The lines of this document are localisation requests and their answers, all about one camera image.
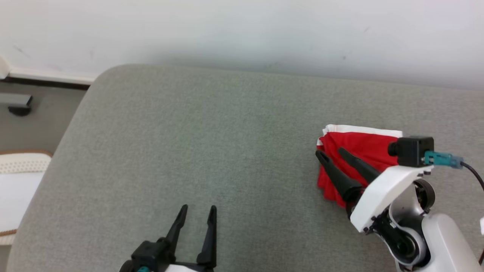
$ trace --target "white wall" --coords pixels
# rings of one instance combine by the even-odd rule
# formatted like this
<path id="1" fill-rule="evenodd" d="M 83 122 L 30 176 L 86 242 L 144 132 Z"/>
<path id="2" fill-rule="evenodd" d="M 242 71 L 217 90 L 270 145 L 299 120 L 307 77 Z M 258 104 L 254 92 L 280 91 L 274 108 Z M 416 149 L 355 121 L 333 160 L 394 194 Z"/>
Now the white wall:
<path id="1" fill-rule="evenodd" d="M 484 89 L 482 0 L 0 0 L 12 73 L 193 64 Z"/>

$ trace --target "gray fabric surface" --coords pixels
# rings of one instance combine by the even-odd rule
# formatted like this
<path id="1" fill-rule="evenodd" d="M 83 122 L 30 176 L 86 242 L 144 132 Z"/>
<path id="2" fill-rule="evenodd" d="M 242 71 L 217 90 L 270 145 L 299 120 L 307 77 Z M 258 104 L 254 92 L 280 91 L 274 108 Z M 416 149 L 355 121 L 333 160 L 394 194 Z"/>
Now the gray fabric surface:
<path id="1" fill-rule="evenodd" d="M 393 271 L 317 188 L 329 123 L 430 135 L 484 173 L 484 95 L 409 85 L 127 65 L 88 90 L 24 217 L 8 271 L 117 271 L 189 205 L 195 261 L 218 207 L 216 271 Z M 475 254 L 484 195 L 466 170 L 428 180 Z"/>

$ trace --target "black cable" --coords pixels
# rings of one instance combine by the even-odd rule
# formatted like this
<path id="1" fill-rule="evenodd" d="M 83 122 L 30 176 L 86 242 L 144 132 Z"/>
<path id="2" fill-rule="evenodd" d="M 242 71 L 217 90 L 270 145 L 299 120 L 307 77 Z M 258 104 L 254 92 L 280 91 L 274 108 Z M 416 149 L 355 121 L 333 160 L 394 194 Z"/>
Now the black cable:
<path id="1" fill-rule="evenodd" d="M 470 165 L 466 164 L 465 162 L 460 162 L 460 165 L 462 165 L 463 167 L 469 169 L 469 171 L 471 171 L 474 174 L 474 176 L 477 178 L 477 181 L 481 184 L 481 187 L 484 190 L 484 181 L 481 178 L 481 176 L 479 176 L 479 174 L 477 173 L 477 171 L 474 170 L 474 168 L 472 168 Z M 482 265 L 483 260 L 484 260 L 484 250 L 481 253 L 481 257 L 479 258 L 479 265 Z"/>
<path id="2" fill-rule="evenodd" d="M 466 164 L 465 162 L 460 162 L 460 165 L 469 169 L 469 171 L 471 171 L 474 174 L 474 176 L 477 178 L 477 181 L 481 184 L 481 187 L 484 190 L 484 181 L 481 178 L 481 176 L 479 176 L 479 174 L 476 172 L 476 170 L 474 170 L 474 168 L 472 168 L 470 165 Z"/>

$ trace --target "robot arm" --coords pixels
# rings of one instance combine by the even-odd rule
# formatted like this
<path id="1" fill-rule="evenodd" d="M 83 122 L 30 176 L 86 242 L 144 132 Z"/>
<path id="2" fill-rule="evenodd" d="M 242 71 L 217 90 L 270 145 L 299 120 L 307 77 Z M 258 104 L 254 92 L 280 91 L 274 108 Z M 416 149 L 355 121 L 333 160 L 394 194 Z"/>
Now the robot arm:
<path id="1" fill-rule="evenodd" d="M 398 271 L 481 272 L 469 244 L 456 223 L 444 214 L 429 214 L 435 201 L 432 186 L 422 179 L 430 175 L 429 156 L 446 159 L 459 168 L 462 158 L 438 157 L 431 137 L 400 138 L 389 147 L 398 156 L 397 166 L 383 173 L 341 148 L 340 155 L 369 183 L 366 189 L 346 176 L 321 151 L 316 156 L 347 203 L 348 218 L 365 234 L 378 235 L 397 263 Z"/>
<path id="2" fill-rule="evenodd" d="M 210 208 L 208 229 L 197 263 L 178 262 L 175 257 L 178 236 L 185 224 L 188 205 L 183 205 L 166 237 L 144 241 L 125 261 L 120 272 L 213 272 L 217 266 L 217 207 Z"/>

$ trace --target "floor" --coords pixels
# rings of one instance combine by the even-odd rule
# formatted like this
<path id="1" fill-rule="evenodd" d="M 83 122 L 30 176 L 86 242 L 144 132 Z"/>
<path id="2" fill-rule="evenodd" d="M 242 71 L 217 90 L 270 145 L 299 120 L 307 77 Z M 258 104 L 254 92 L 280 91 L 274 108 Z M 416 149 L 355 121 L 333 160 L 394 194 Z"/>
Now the floor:
<path id="1" fill-rule="evenodd" d="M 62 139 L 86 91 L 0 82 L 0 92 L 33 96 L 32 112 L 18 117 L 0 106 L 0 151 L 44 149 L 52 153 Z M 9 246 L 0 246 L 0 272 L 6 268 Z"/>

